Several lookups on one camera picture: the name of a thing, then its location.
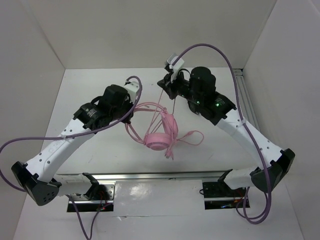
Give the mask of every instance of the white wall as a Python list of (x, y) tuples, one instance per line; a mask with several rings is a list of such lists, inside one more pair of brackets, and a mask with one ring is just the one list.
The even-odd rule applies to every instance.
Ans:
[(320, 0), (278, 0), (244, 68), (263, 133), (296, 153), (285, 181), (305, 240), (320, 207)]
[[(44, 136), (65, 69), (17, 0), (0, 4), (0, 145)], [(11, 166), (40, 150), (41, 141), (14, 143), (0, 156), (0, 168), (14, 181)], [(13, 239), (26, 198), (0, 179), (0, 235)]]
[[(200, 43), (243, 68), (276, 0), (28, 0), (67, 69), (159, 68)], [(207, 49), (187, 66), (225, 67)]]

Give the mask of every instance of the white panel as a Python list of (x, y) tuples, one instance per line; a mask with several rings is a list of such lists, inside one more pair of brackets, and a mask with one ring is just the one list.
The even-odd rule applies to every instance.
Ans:
[(286, 184), (305, 240), (319, 238), (320, 1), (278, 0), (245, 68), (261, 131), (296, 153)]
[(199, 215), (205, 209), (201, 180), (120, 182), (115, 186), (115, 216)]
[[(165, 182), (167, 188), (171, 188), (171, 181)], [(188, 196), (195, 205), (203, 205), (201, 199), (195, 199), (195, 191), (183, 187), (180, 193), (167, 194), (171, 197)], [(264, 195), (255, 188), (249, 194), (251, 208), (248, 214), (257, 215), (264, 208)], [(190, 201), (185, 206), (181, 204), (178, 211), (172, 208), (169, 202), (162, 198), (148, 202), (148, 208), (152, 213), (163, 211), (165, 215), (139, 215), (135, 210), (137, 204), (132, 204), (132, 209), (138, 215), (114, 215), (113, 212), (102, 212), (96, 219), (93, 227), (94, 240), (303, 240), (300, 228), (292, 208), (290, 198), (284, 184), (279, 184), (272, 195), (272, 208), (268, 219), (260, 225), (251, 225), (237, 215), (235, 209), (205, 210), (204, 208), (195, 214), (194, 208), (189, 209)], [(34, 239), (84, 239), (75, 213), (66, 212), (68, 199), (57, 197), (50, 204), (39, 207), (30, 197), (26, 198), (14, 240)], [(184, 213), (176, 215), (180, 209)], [(85, 229), (88, 231), (94, 212), (80, 213)]]
[[(161, 67), (210, 43), (243, 68), (276, 0), (28, 0), (67, 69)], [(226, 66), (207, 49), (187, 66)]]
[[(211, 68), (216, 76), (217, 90), (235, 102), (235, 90), (228, 68)], [(163, 68), (122, 68), (122, 69), (67, 69), (54, 106), (47, 136), (57, 136), (69, 122), (79, 107), (101, 95), (111, 84), (123, 85), (131, 75), (141, 78), (143, 92), (140, 102), (157, 102), (161, 88), (157, 81), (163, 78)], [(171, 111), (173, 101), (166, 94), (161, 104)], [(132, 125), (143, 135), (152, 114), (137, 112)], [(175, 114), (179, 136), (188, 131), (199, 130), (204, 133), (204, 141), (199, 146), (179, 143), (173, 148), (174, 160), (167, 159), (164, 151), (151, 149), (133, 141), (121, 123), (98, 133), (84, 143), (62, 165), (59, 173), (139, 173), (174, 171), (219, 171), (248, 168), (255, 165), (252, 157), (227, 133), (215, 127), (208, 120), (192, 113), (187, 101), (181, 97), (176, 100)], [(189, 137), (197, 142), (199, 134)]]
[[(0, 145), (26, 136), (44, 136), (65, 69), (17, 0), (0, 7)], [(14, 143), (0, 156), (0, 168), (16, 183), (11, 166), (40, 150), (42, 141)], [(26, 195), (0, 179), (0, 238), (11, 240)]]

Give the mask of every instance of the gray wire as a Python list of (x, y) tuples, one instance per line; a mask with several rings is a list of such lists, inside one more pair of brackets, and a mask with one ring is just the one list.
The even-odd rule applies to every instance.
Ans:
[(82, 222), (82, 220), (81, 220), (81, 216), (80, 216), (80, 213), (79, 213), (77, 204), (75, 203), (75, 201), (72, 199), (72, 197), (71, 197), (70, 195), (66, 195), (66, 196), (69, 198), (69, 200), (71, 201), (71, 203), (72, 203), (72, 205), (73, 205), (73, 207), (74, 207), (74, 210), (75, 210), (76, 215), (77, 215), (77, 217), (78, 217), (78, 220), (79, 220), (80, 227), (81, 227), (81, 230), (82, 230), (82, 232), (83, 232), (83, 235), (85, 236), (86, 240), (91, 240), (91, 238), (92, 238), (92, 233), (93, 233), (93, 228), (94, 228), (94, 223), (95, 223), (95, 220), (96, 220), (98, 214), (101, 212), (101, 210), (102, 210), (103, 208), (105, 208), (106, 206), (111, 205), (111, 203), (106, 203), (105, 205), (103, 205), (102, 207), (99, 207), (99, 208), (97, 209), (97, 212), (96, 212), (96, 214), (94, 215), (94, 217), (93, 217), (93, 219), (92, 219), (92, 222), (91, 222), (90, 237), (88, 237), (88, 235), (87, 235), (87, 233), (86, 233), (86, 230), (85, 230), (85, 227), (84, 227), (84, 224), (83, 224), (83, 222)]

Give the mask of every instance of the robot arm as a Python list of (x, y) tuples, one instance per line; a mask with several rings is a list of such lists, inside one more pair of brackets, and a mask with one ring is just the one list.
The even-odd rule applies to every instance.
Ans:
[(157, 84), (168, 94), (170, 99), (181, 96), (187, 99), (190, 110), (201, 114), (213, 125), (219, 127), (235, 139), (255, 160), (255, 167), (230, 170), (221, 178), (231, 189), (256, 186), (264, 193), (268, 192), (264, 167), (256, 146), (246, 128), (250, 130), (265, 160), (270, 176), (271, 189), (287, 174), (294, 160), (292, 150), (283, 150), (273, 144), (253, 127), (245, 118), (241, 118), (237, 108), (226, 96), (216, 91), (216, 77), (206, 67), (195, 67), (189, 81), (184, 78), (184, 61), (172, 55), (167, 60), (165, 69), (168, 74)]
[[(123, 87), (108, 86), (103, 96), (82, 105), (74, 113), (73, 119), (58, 136), (59, 140), (51, 142), (26, 163), (17, 161), (12, 166), (19, 184), (39, 206), (67, 194), (83, 194), (90, 200), (100, 198), (99, 192), (104, 192), (105, 187), (89, 173), (58, 175), (56, 172), (74, 151), (95, 135), (92, 131), (123, 117), (133, 107), (138, 91), (136, 82), (126, 82)], [(122, 122), (129, 123), (132, 116), (133, 113)]]

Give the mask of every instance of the pink headphones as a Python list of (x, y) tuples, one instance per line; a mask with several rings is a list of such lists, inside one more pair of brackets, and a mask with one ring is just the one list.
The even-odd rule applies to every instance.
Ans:
[[(202, 132), (193, 130), (189, 131), (186, 135), (184, 135), (181, 138), (178, 137), (178, 125), (174, 118), (173, 114), (168, 113), (167, 109), (163, 106), (161, 106), (159, 103), (155, 102), (144, 102), (140, 103), (136, 106), (134, 109), (134, 112), (154, 112), (153, 118), (151, 120), (150, 126), (147, 129), (144, 138), (142, 139), (138, 133), (135, 131), (133, 126), (131, 124), (125, 124), (125, 129), (127, 133), (130, 135), (130, 137), (135, 140), (137, 143), (143, 144), (147, 146), (148, 148), (155, 150), (155, 151), (162, 151), (166, 149), (165, 156), (167, 158), (174, 158), (174, 154), (172, 152), (173, 146), (177, 142), (184, 142), (193, 146), (200, 145), (205, 136)], [(155, 127), (150, 131), (152, 125), (156, 122), (158, 116), (161, 115), (161, 120), (155, 125)], [(160, 126), (163, 126), (164, 133), (163, 132), (156, 132)], [(183, 139), (187, 136), (190, 136), (194, 132), (200, 133), (202, 135), (202, 140), (198, 144), (189, 143), (187, 141), (184, 141)]]

